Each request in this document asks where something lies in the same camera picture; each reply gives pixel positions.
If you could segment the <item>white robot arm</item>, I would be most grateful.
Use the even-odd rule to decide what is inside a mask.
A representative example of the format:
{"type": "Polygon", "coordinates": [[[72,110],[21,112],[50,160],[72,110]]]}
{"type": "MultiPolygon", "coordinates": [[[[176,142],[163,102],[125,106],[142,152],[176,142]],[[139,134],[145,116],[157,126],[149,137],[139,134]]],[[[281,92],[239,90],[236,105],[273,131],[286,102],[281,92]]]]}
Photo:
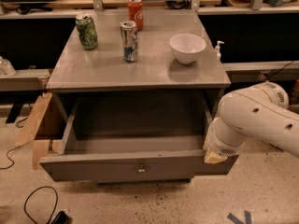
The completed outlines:
{"type": "Polygon", "coordinates": [[[204,162],[226,161],[250,137],[299,157],[299,114],[288,106],[287,92],[269,81],[225,94],[208,127],[204,162]]]}

